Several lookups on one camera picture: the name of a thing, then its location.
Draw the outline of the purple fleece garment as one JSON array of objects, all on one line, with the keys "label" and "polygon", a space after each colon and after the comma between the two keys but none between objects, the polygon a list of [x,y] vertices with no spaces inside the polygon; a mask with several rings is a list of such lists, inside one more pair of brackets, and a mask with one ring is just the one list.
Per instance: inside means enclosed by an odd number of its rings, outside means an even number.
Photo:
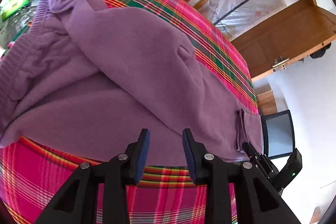
[{"label": "purple fleece garment", "polygon": [[150,131],[149,165],[183,166],[182,132],[225,161],[263,149],[260,117],[201,64],[187,36],[143,9],[40,0],[1,61],[1,147],[21,136],[107,161]]}]

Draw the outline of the black mesh office chair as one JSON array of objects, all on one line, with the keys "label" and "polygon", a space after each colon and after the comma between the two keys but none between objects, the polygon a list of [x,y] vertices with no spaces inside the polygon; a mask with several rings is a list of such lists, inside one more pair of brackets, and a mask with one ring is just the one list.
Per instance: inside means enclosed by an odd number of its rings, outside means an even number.
[{"label": "black mesh office chair", "polygon": [[295,149],[290,110],[261,116],[264,154],[270,159],[289,156]]}]

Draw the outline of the pink plaid tablecloth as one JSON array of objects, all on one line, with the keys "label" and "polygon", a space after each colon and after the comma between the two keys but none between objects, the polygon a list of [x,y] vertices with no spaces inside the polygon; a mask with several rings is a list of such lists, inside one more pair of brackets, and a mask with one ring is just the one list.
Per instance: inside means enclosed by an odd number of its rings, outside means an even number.
[{"label": "pink plaid tablecloth", "polygon": [[1,60],[1,200],[34,223],[84,161],[108,161],[150,131],[148,169],[128,186],[134,223],[203,223],[206,188],[184,170],[182,132],[226,161],[236,112],[261,147],[245,60],[180,0],[40,0]]}]

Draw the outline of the black bags on hook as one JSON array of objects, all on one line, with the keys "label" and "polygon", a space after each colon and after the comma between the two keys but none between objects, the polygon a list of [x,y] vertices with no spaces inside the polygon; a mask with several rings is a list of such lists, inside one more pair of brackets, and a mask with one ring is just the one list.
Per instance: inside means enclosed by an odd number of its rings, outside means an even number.
[{"label": "black bags on hook", "polygon": [[325,53],[326,51],[331,47],[331,43],[325,45],[324,47],[322,47],[321,49],[317,50],[316,52],[310,54],[310,57],[312,59],[318,59],[318,58],[321,58]]}]

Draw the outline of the glass top side table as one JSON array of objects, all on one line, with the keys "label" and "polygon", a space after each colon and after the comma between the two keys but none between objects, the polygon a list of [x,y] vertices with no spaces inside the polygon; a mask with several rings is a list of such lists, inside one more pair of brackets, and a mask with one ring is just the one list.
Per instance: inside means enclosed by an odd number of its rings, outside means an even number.
[{"label": "glass top side table", "polygon": [[[1,1],[1,7],[8,0]],[[29,4],[21,8],[4,22],[1,20],[1,51],[3,52],[11,42],[29,29],[29,25],[36,13],[40,0],[29,0]]]}]

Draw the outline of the green tissue pack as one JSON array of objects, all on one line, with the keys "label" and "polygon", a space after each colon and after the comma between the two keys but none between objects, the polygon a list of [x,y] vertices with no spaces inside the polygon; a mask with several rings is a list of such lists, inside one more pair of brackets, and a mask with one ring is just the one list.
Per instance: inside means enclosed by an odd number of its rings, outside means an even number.
[{"label": "green tissue pack", "polygon": [[1,7],[1,20],[4,22],[7,18],[29,4],[29,0],[8,0]]}]

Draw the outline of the wooden board against wall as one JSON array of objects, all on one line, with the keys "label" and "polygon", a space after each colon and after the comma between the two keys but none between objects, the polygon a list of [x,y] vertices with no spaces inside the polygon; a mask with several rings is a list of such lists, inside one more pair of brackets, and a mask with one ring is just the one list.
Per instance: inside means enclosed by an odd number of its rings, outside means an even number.
[{"label": "wooden board against wall", "polygon": [[256,99],[260,115],[277,113],[276,100],[269,84],[265,84],[256,89]]}]

